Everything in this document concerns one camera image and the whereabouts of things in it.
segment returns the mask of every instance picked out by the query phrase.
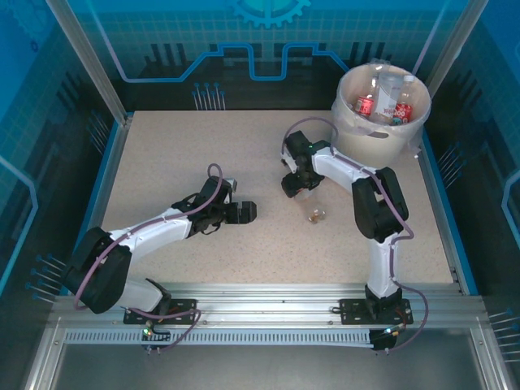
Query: white bucket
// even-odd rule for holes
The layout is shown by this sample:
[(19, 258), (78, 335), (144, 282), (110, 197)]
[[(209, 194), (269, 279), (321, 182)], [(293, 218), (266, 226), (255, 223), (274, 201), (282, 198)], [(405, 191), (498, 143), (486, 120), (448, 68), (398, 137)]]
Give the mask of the white bucket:
[[(403, 147), (414, 138), (424, 125), (431, 109), (428, 89), (421, 80), (412, 84), (412, 120), (400, 126), (372, 123), (356, 114), (348, 103), (355, 104), (360, 93), (371, 82), (373, 68), (361, 65), (350, 69), (340, 80), (336, 100), (332, 105), (334, 124), (340, 131), (337, 149), (369, 167), (388, 166)], [(408, 71), (391, 66), (390, 72), (409, 75)]]

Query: blue wall panel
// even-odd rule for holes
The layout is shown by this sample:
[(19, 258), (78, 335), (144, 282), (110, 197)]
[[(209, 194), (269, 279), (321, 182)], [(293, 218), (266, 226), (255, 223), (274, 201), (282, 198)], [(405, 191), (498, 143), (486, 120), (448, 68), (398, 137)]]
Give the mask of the blue wall panel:
[[(345, 70), (374, 57), (409, 70), (421, 57), (418, 75), (426, 78), (466, 3), (76, 0), (71, 5), (132, 111), (221, 109), (207, 97), (206, 104), (191, 98), (200, 92), (195, 84), (205, 82), (219, 83), (227, 109), (328, 109)], [(220, 52), (228, 44), (241, 49)], [(293, 44), (300, 49), (281, 55)], [(311, 46), (333, 55), (326, 58)], [(281, 94), (283, 100), (273, 99)]]
[[(490, 0), (433, 99), (426, 125), (479, 292), (490, 314), (510, 307), (515, 316), (520, 312), (519, 14), (518, 2)], [(520, 379), (518, 366), (511, 368)]]
[(70, 256), (112, 118), (45, 1), (0, 2), (0, 50), (0, 387), (22, 388), (58, 291), (38, 283), (60, 286), (37, 260)]

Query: speckled surface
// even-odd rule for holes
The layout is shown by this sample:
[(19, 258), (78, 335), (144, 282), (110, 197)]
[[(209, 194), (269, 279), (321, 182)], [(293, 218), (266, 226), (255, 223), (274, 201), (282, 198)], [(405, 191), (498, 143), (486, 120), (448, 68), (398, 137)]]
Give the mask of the speckled surface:
[[(306, 222), (280, 186), (285, 130), (328, 111), (138, 111), (110, 195), (103, 228), (131, 226), (162, 213), (199, 191), (206, 168), (218, 163), (238, 181), (235, 200), (252, 200), (258, 217), (243, 226), (223, 225), (163, 247), (132, 265), (130, 275), (158, 282), (364, 283), (366, 239), (353, 219), (352, 198), (324, 180), (319, 188), (326, 220)], [(304, 123), (312, 140), (328, 138), (324, 123)], [(405, 282), (452, 282), (419, 165), (402, 155), (392, 165), (416, 233), (401, 243), (398, 275)]]

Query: purple cable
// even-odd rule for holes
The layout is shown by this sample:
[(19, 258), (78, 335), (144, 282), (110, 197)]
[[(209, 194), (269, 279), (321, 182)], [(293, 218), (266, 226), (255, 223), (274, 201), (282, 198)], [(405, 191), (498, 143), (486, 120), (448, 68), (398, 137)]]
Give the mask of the purple cable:
[(78, 291), (76, 292), (76, 296), (74, 297), (74, 308), (76, 310), (84, 310), (84, 309), (87, 308), (86, 305), (80, 306), (81, 295), (83, 294), (83, 291), (85, 290), (86, 285), (89, 283), (90, 278), (92, 278), (93, 273), (99, 267), (99, 264), (101, 263), (101, 261), (104, 258), (106, 258), (106, 256), (110, 253), (110, 251), (113, 248), (115, 248), (121, 241), (129, 238), (132, 234), (134, 234), (136, 232), (139, 232), (141, 229), (147, 228), (148, 226), (153, 225), (154, 223), (163, 222), (165, 220), (166, 221), (170, 221), (172, 219), (178, 219), (178, 218), (181, 218), (181, 217), (185, 217), (187, 215), (195, 214), (195, 213), (199, 212), (200, 210), (204, 209), (205, 207), (207, 207), (215, 199), (215, 197), (219, 193), (220, 187), (222, 185), (223, 173), (222, 173), (222, 168), (218, 164), (211, 163), (208, 166), (208, 171), (207, 171), (208, 172), (208, 176), (211, 176), (211, 168), (212, 167), (217, 168), (217, 170), (219, 171), (219, 182), (217, 183), (217, 188), (215, 189), (213, 195), (211, 195), (210, 198), (207, 201), (202, 203), (196, 209), (193, 209), (193, 210), (190, 210), (190, 211), (186, 211), (185, 213), (180, 213), (180, 214), (176, 214), (176, 215), (170, 215), (170, 216), (168, 216), (166, 218), (156, 218), (156, 219), (152, 219), (150, 221), (144, 222), (144, 223), (142, 223), (140, 225), (137, 225), (135, 228), (133, 228), (132, 230), (130, 230), (126, 234), (124, 234), (121, 237), (119, 237), (118, 239), (116, 239), (114, 242), (112, 242), (110, 245), (108, 245), (105, 250), (102, 251), (102, 253), (96, 258), (96, 261), (94, 262), (94, 264), (90, 267), (89, 272), (87, 272), (87, 275), (85, 276), (85, 278), (81, 282), (81, 285), (78, 288)]
[(304, 118), (304, 119), (298, 120), (293, 126), (291, 126), (287, 130), (287, 132), (285, 132), (284, 141), (282, 142), (282, 153), (284, 152), (285, 139), (288, 137), (288, 135), (291, 133), (291, 131), (297, 125), (303, 124), (304, 122), (308, 122), (310, 120), (318, 120), (318, 121), (324, 122), (324, 123), (326, 123), (326, 124), (328, 124), (329, 126), (332, 127), (332, 129), (334, 130), (334, 137), (332, 138), (332, 142), (331, 142), (331, 155), (332, 155), (332, 157), (337, 158), (340, 161), (343, 161), (344, 163), (349, 164), (351, 167), (354, 167), (354, 168), (362, 171), (363, 173), (366, 173), (368, 176), (370, 176), (372, 178), (372, 180), (375, 182), (375, 185), (377, 185), (378, 190), (381, 192), (381, 195), (383, 196), (383, 199), (386, 202), (388, 208), (390, 209), (390, 211), (392, 212), (394, 217), (396, 217), (397, 222), (399, 222), (399, 224), (408, 233), (408, 236), (397, 236), (392, 241), (390, 241), (390, 254), (389, 254), (390, 276), (392, 278), (392, 282), (397, 287), (402, 288), (403, 290), (410, 291), (411, 293), (416, 293), (416, 294), (418, 294), (422, 298), (422, 301), (424, 302), (424, 318), (422, 319), (421, 325), (419, 325), (418, 330), (415, 332), (415, 334), (413, 336), (411, 336), (403, 344), (400, 344), (397, 347), (392, 348), (392, 351), (397, 351), (399, 349), (404, 348), (406, 345), (408, 345), (413, 340), (415, 340), (417, 338), (417, 336), (419, 336), (419, 334), (421, 334), (421, 332), (423, 331), (424, 327), (426, 326), (426, 322), (428, 320), (428, 315), (430, 314), (430, 308), (428, 306), (428, 300), (426, 299), (426, 296), (424, 295), (424, 293), (419, 291), (419, 290), (417, 290), (416, 288), (411, 288), (411, 287), (405, 286), (404, 284), (399, 283), (396, 280), (396, 275), (395, 275), (395, 272), (394, 272), (394, 269), (393, 269), (394, 245), (398, 241), (412, 240), (415, 237), (415, 234), (412, 231), (412, 229), (410, 228), (410, 226), (406, 223), (406, 221), (399, 215), (399, 212), (397, 211), (396, 207), (393, 205), (392, 200), (390, 199), (390, 197), (388, 196), (386, 190), (384, 189), (383, 183), (381, 183), (381, 180), (379, 180), (379, 178), (375, 175), (375, 173), (372, 172), (372, 171), (369, 171), (363, 165), (361, 165), (361, 164), (351, 160), (350, 158), (346, 158), (346, 157), (344, 157), (342, 155), (336, 154), (335, 145), (336, 145), (337, 139), (338, 139), (338, 137), (340, 135), (340, 131), (335, 126), (335, 124), (332, 121), (330, 121), (329, 119), (325, 119), (325, 118), (322, 118), (322, 117), (319, 117), (319, 116), (310, 116), (308, 118)]
[(189, 314), (193, 314), (193, 313), (197, 314), (197, 317), (195, 318), (193, 323), (189, 326), (188, 329), (186, 329), (186, 331), (182, 335), (180, 335), (180, 337), (177, 340), (175, 340), (173, 343), (167, 345), (164, 348), (158, 347), (156, 349), (157, 353), (160, 353), (161, 351), (166, 351), (166, 350), (178, 345), (197, 326), (198, 320), (201, 319), (201, 316), (202, 316), (202, 312), (199, 309), (191, 309), (188, 311), (183, 311), (182, 313), (169, 314), (169, 315), (155, 315), (155, 314), (146, 313), (143, 310), (134, 309), (134, 308), (130, 308), (130, 310), (133, 311), (134, 313), (137, 313), (137, 314), (142, 315), (143, 317), (146, 317), (149, 319), (177, 319), (179, 317), (184, 317), (185, 315), (189, 315)]

